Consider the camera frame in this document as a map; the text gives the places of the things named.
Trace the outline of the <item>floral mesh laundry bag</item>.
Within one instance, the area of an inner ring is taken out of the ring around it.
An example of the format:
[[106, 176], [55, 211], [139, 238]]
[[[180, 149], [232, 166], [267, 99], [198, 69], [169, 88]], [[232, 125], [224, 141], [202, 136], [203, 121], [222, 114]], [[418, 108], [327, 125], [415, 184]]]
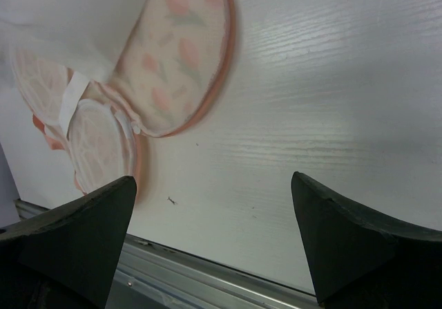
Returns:
[[147, 0], [109, 83], [10, 48], [16, 86], [49, 147], [64, 150], [84, 194], [146, 179], [146, 139], [195, 124], [231, 61], [233, 0]]

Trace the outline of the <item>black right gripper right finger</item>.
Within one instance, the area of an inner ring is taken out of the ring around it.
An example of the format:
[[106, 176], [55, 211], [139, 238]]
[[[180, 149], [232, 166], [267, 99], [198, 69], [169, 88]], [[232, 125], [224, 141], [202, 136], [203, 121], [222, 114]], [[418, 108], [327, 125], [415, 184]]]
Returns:
[[440, 308], [441, 232], [291, 179], [316, 300], [324, 308]]

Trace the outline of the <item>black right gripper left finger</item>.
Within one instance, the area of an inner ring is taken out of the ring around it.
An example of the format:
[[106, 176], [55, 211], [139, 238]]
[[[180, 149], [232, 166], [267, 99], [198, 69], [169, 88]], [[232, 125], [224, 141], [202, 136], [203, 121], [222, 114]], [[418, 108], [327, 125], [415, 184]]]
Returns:
[[2, 308], [104, 308], [135, 204], [121, 177], [1, 228]]

